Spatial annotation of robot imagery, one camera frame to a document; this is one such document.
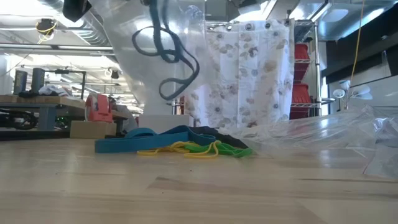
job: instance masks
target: table leg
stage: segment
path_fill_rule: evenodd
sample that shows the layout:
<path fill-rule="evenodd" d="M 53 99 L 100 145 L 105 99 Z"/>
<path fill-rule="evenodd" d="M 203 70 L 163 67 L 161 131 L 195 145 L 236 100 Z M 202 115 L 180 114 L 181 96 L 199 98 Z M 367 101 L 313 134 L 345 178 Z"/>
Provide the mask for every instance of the table leg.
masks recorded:
<path fill-rule="evenodd" d="M 39 109 L 39 131 L 53 131 L 55 126 L 55 115 L 57 114 L 54 107 L 41 107 Z"/>

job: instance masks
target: wooden table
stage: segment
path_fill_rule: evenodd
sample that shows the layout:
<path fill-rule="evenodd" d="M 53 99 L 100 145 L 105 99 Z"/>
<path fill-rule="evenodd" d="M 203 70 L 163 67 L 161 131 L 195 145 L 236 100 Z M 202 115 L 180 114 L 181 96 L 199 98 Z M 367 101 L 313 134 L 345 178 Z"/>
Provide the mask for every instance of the wooden table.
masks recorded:
<path fill-rule="evenodd" d="M 2 142 L 0 217 L 48 223 L 397 223 L 398 182 L 348 150 L 284 159 L 94 154 L 93 141 Z"/>
<path fill-rule="evenodd" d="M 61 96 L 21 98 L 15 95 L 0 95 L 0 108 L 38 112 L 39 131 L 52 131 L 56 115 L 84 117 L 85 113 L 83 102 Z M 125 114 L 115 110 L 112 110 L 112 114 L 118 126 L 121 126 L 123 120 L 128 118 Z"/>

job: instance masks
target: dark blue cable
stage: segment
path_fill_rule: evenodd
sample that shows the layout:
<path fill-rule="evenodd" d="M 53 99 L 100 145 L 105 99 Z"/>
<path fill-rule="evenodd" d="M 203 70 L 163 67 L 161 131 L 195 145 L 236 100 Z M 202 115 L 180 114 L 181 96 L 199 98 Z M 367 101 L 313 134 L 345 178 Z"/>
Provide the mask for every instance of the dark blue cable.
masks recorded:
<path fill-rule="evenodd" d="M 152 19 L 152 26 L 145 27 L 137 32 L 135 32 L 132 37 L 132 44 L 134 48 L 136 48 L 137 52 L 139 52 L 142 55 L 149 56 L 149 57 L 156 57 L 156 56 L 161 56 L 162 59 L 167 62 L 167 63 L 178 63 L 180 60 L 187 65 L 188 67 L 191 68 L 192 74 L 189 78 L 186 79 L 179 79 L 179 78 L 166 78 L 165 80 L 161 81 L 159 85 L 159 95 L 165 99 L 165 100 L 172 100 L 176 98 L 179 94 L 181 94 L 198 76 L 199 71 L 200 71 L 200 66 L 198 60 L 186 50 L 186 48 L 183 46 L 181 39 L 178 37 L 178 35 L 170 30 L 169 27 L 169 18 L 167 17 L 167 6 L 169 5 L 169 0 L 164 0 L 163 6 L 162 6 L 162 20 L 163 20 L 163 25 L 164 28 L 160 25 L 160 19 L 159 19 L 159 13 L 157 11 L 157 0 L 151 0 L 149 4 L 149 13 L 150 13 L 150 18 Z M 146 52 L 145 50 L 142 50 L 138 44 L 137 44 L 137 36 L 143 31 L 144 29 L 148 28 L 153 28 L 154 29 L 154 44 L 156 47 L 156 52 Z M 161 31 L 168 33 L 170 37 L 173 40 L 174 43 L 174 50 L 172 49 L 164 49 L 163 43 L 162 43 L 162 36 L 161 36 Z M 192 65 L 192 63 L 183 55 L 183 51 L 187 53 L 194 61 L 195 61 L 195 67 Z M 178 83 L 181 84 L 181 86 L 171 95 L 165 96 L 162 93 L 162 86 L 166 83 Z"/>

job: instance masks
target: yellow cable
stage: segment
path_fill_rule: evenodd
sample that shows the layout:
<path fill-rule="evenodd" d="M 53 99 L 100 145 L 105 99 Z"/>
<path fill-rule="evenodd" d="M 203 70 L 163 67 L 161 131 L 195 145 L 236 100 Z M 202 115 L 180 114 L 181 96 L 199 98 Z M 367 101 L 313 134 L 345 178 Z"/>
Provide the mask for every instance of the yellow cable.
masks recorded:
<path fill-rule="evenodd" d="M 362 19 L 363 19 L 363 9 L 364 9 L 364 7 L 365 7 L 365 0 L 362 0 L 361 19 L 359 20 L 358 38 L 356 40 L 355 59 L 354 59 L 353 71 L 351 72 L 351 79 L 349 80 L 349 86 L 348 86 L 347 94 L 349 93 L 349 89 L 351 88 L 351 84 L 353 82 L 356 61 L 358 59 L 359 40 L 361 39 L 361 27 L 362 27 Z"/>
<path fill-rule="evenodd" d="M 56 22 L 56 23 L 54 24 L 54 26 L 52 26 L 51 28 L 46 29 L 46 30 L 39 30 L 39 29 L 37 28 L 38 24 L 39 24 L 39 23 L 37 22 L 37 23 L 36 23 L 36 30 L 37 30 L 37 31 L 39 31 L 39 32 L 47 32 L 42 38 L 40 38 L 39 42 L 37 43 L 37 44 L 41 44 L 43 41 L 48 41 L 48 40 L 49 40 L 49 39 L 47 38 L 47 36 L 48 36 L 49 33 L 51 32 L 51 30 L 54 30 L 54 28 L 57 26 L 58 22 Z"/>
<path fill-rule="evenodd" d="M 175 142 L 171 146 L 166 146 L 162 148 L 158 148 L 155 150 L 146 150 L 146 151 L 137 151 L 137 155 L 140 156 L 154 156 L 157 155 L 159 152 L 179 152 L 184 154 L 185 158 L 191 158 L 191 159 L 212 159 L 216 158 L 218 156 L 218 148 L 217 144 L 221 143 L 220 141 L 215 141 L 209 145 L 209 148 L 205 152 L 199 152 L 199 153 L 189 153 L 189 150 L 185 149 L 186 145 L 190 146 L 196 146 L 200 147 L 200 145 L 195 144 L 193 142 Z M 208 156 L 207 154 L 210 152 L 211 148 L 214 149 L 216 152 L 213 155 Z"/>
<path fill-rule="evenodd" d="M 37 23 L 36 23 L 36 30 L 39 31 L 39 32 L 48 32 L 48 31 L 53 30 L 53 29 L 57 26 L 57 24 L 58 24 L 58 22 L 56 22 L 56 23 L 54 24 L 54 26 L 52 26 L 51 28 L 48 28 L 48 29 L 46 29 L 46 30 L 39 30 L 39 29 L 37 28 L 37 26 L 39 25 L 39 23 L 37 22 Z"/>
<path fill-rule="evenodd" d="M 218 156 L 218 148 L 217 148 L 216 144 L 218 144 L 218 143 L 221 143 L 221 142 L 220 141 L 212 142 L 206 151 L 198 152 L 198 153 L 186 153 L 186 154 L 184 154 L 184 157 L 190 158 L 190 159 L 213 159 L 213 158 L 216 158 Z M 213 148 L 216 153 L 213 155 L 207 156 L 207 154 L 210 152 L 211 148 Z"/>

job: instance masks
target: blue resistance band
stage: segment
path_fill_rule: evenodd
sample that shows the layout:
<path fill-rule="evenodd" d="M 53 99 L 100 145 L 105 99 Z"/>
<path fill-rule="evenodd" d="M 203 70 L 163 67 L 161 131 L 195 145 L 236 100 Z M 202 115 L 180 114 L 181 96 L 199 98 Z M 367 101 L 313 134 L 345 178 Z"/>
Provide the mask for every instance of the blue resistance band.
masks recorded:
<path fill-rule="evenodd" d="M 136 152 L 170 146 L 178 141 L 193 141 L 207 146 L 216 141 L 214 136 L 196 134 L 188 126 L 177 126 L 162 134 L 149 128 L 137 128 L 128 132 L 124 138 L 99 139 L 94 143 L 95 153 Z"/>
<path fill-rule="evenodd" d="M 169 5 L 169 0 L 164 0 L 164 3 L 162 5 L 162 20 L 163 20 L 163 25 L 164 28 L 161 27 L 160 25 L 160 19 L 159 19 L 159 13 L 157 12 L 157 0 L 151 0 L 149 4 L 149 13 L 150 17 L 152 19 L 152 26 L 145 27 L 137 32 L 135 32 L 132 37 L 131 41 L 134 46 L 134 48 L 137 50 L 142 55 L 149 56 L 149 57 L 156 57 L 156 56 L 161 56 L 162 59 L 167 62 L 167 63 L 178 63 L 180 60 L 187 65 L 189 68 L 192 70 L 192 74 L 190 77 L 186 79 L 179 79 L 179 78 L 167 78 L 163 81 L 161 81 L 159 85 L 159 95 L 165 99 L 165 100 L 172 100 L 176 98 L 179 94 L 181 94 L 198 76 L 199 71 L 200 71 L 200 66 L 198 60 L 186 50 L 186 48 L 183 46 L 181 43 L 180 38 L 178 35 L 170 30 L 169 27 L 169 18 L 167 17 L 167 6 Z M 155 47 L 157 49 L 156 52 L 146 52 L 145 50 L 142 50 L 138 44 L 137 44 L 137 36 L 143 31 L 144 29 L 148 28 L 153 28 L 154 30 L 154 43 Z M 160 32 L 166 32 L 168 35 L 171 36 L 173 43 L 174 43 L 174 49 L 164 49 L 163 43 L 162 43 L 162 36 Z M 193 60 L 195 61 L 195 67 L 192 65 L 192 63 L 183 56 L 183 51 L 187 53 Z M 166 83 L 178 83 L 181 84 L 181 86 L 171 95 L 165 96 L 162 93 L 162 86 Z"/>

